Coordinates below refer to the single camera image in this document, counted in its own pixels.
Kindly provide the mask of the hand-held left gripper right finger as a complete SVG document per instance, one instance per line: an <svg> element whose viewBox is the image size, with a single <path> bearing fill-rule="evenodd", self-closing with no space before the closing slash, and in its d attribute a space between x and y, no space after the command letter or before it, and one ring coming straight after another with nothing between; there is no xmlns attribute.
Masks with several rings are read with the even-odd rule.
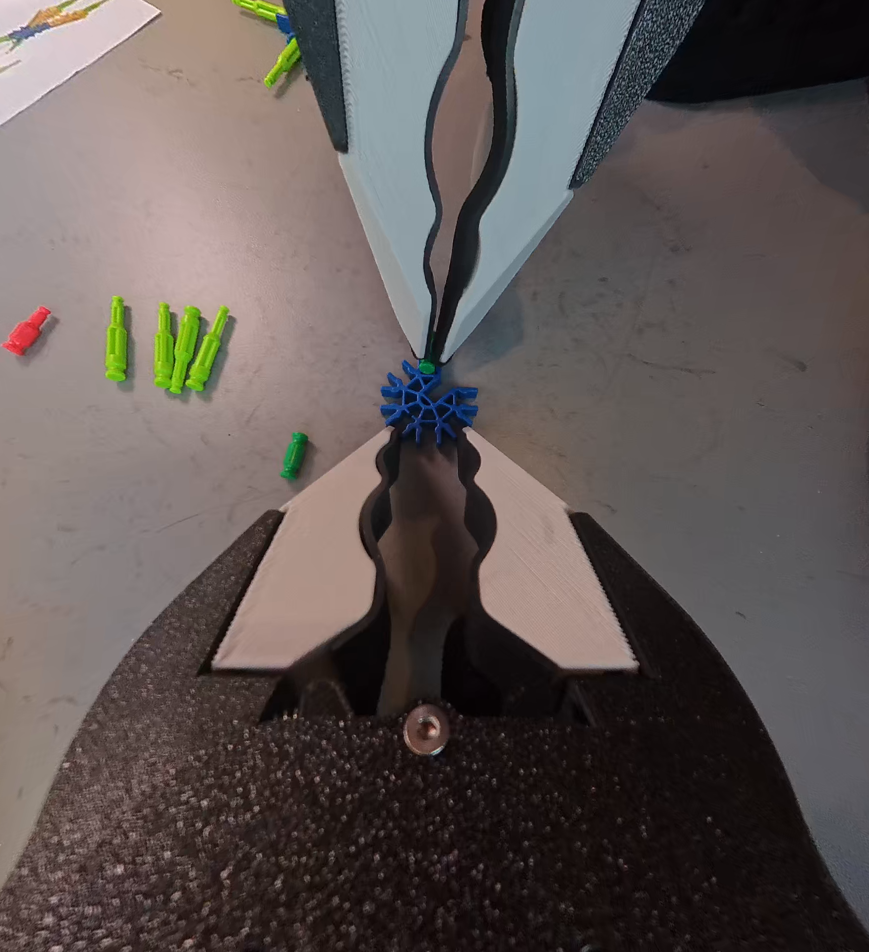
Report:
<svg viewBox="0 0 869 952"><path fill-rule="evenodd" d="M478 570L488 616L566 672L639 663L573 527L567 503L477 433L473 476L496 518Z"/></svg>

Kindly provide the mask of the printed instruction sheet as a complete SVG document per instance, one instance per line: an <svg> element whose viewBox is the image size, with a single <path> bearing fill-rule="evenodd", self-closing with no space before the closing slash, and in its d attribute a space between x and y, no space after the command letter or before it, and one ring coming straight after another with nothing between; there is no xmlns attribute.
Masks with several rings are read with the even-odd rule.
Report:
<svg viewBox="0 0 869 952"><path fill-rule="evenodd" d="M0 125L160 14L144 1L0 1Z"/></svg>

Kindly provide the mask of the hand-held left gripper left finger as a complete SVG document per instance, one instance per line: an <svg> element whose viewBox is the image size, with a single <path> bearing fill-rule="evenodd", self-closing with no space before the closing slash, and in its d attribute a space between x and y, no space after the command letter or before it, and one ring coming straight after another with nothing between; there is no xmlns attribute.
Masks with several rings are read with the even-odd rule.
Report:
<svg viewBox="0 0 869 952"><path fill-rule="evenodd" d="M214 671L286 670L373 617L392 522L399 435L381 430L279 510L216 650Z"/></svg>

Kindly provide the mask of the assembled toy model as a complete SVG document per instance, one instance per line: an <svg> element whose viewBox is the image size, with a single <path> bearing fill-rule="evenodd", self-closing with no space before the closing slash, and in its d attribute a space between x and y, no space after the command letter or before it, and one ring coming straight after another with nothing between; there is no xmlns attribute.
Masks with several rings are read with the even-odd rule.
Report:
<svg viewBox="0 0 869 952"><path fill-rule="evenodd" d="M264 78L264 84L271 89L283 76L289 74L300 61L300 50L294 27L284 6L267 1L232 1L244 12L256 18L274 24L285 38L285 47L279 54L274 66Z"/></svg>

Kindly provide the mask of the blue toy connector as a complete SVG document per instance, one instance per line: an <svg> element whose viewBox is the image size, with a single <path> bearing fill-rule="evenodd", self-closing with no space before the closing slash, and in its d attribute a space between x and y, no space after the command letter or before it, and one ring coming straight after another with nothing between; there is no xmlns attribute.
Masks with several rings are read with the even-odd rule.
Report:
<svg viewBox="0 0 869 952"><path fill-rule="evenodd" d="M437 393L442 384L441 368L423 375L417 363L403 361L403 376L388 374L388 383L380 388L380 412L386 425L398 430L402 438L414 436L420 445L430 431L437 446L444 439L457 440L465 428L474 424L478 406L477 387L452 387Z"/></svg>

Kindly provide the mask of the light green toy rod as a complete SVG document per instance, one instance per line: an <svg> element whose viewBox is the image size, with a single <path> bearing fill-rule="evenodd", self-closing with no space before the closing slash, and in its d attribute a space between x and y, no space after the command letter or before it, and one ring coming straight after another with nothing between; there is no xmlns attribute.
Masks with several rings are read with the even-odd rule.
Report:
<svg viewBox="0 0 869 952"><path fill-rule="evenodd" d="M193 358L200 330L201 311L197 306L187 305L179 316L174 343L174 363L169 392L181 395L187 379L188 368Z"/></svg>
<svg viewBox="0 0 869 952"><path fill-rule="evenodd" d="M186 387L192 391L203 391L214 368L214 362L222 345L222 338L230 316L226 305L220 306L212 327L203 335L202 342L190 363Z"/></svg>
<svg viewBox="0 0 869 952"><path fill-rule="evenodd" d="M174 374L174 330L170 305L160 302L154 340L153 374L155 387L169 389Z"/></svg>
<svg viewBox="0 0 869 952"><path fill-rule="evenodd" d="M121 296L111 301L110 321L107 327L105 350L105 376L108 380L122 383L127 379L128 332L125 325L125 304Z"/></svg>

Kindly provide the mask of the red short toy rod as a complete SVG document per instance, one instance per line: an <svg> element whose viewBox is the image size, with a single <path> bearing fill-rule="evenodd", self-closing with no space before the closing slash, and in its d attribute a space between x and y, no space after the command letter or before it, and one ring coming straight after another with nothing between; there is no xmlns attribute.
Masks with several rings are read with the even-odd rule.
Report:
<svg viewBox="0 0 869 952"><path fill-rule="evenodd" d="M46 306L36 308L26 320L13 328L1 348L18 357L26 356L39 339L42 327L50 315L51 311Z"/></svg>

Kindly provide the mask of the grey desk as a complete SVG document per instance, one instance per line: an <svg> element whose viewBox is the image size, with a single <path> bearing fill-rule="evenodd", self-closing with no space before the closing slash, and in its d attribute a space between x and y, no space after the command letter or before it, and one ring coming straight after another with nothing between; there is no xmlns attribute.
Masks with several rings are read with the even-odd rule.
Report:
<svg viewBox="0 0 869 952"><path fill-rule="evenodd" d="M316 478L407 356L309 85L261 84L275 32L162 10L0 127L0 888L119 660L289 496L290 432ZM160 302L193 358L230 309L203 391L155 387ZM862 86L642 105L449 371L714 641L869 929Z"/></svg>

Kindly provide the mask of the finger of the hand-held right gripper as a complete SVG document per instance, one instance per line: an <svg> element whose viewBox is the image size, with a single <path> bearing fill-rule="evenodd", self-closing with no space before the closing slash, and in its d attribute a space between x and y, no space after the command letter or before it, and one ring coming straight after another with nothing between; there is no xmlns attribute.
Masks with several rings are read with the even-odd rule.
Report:
<svg viewBox="0 0 869 952"><path fill-rule="evenodd" d="M449 360L571 200L573 174L640 2L485 2L484 166L455 226L432 359Z"/></svg>
<svg viewBox="0 0 869 952"><path fill-rule="evenodd" d="M338 1L335 13L348 134L340 166L395 317L422 358L437 312L430 253L442 220L433 124L467 3Z"/></svg>

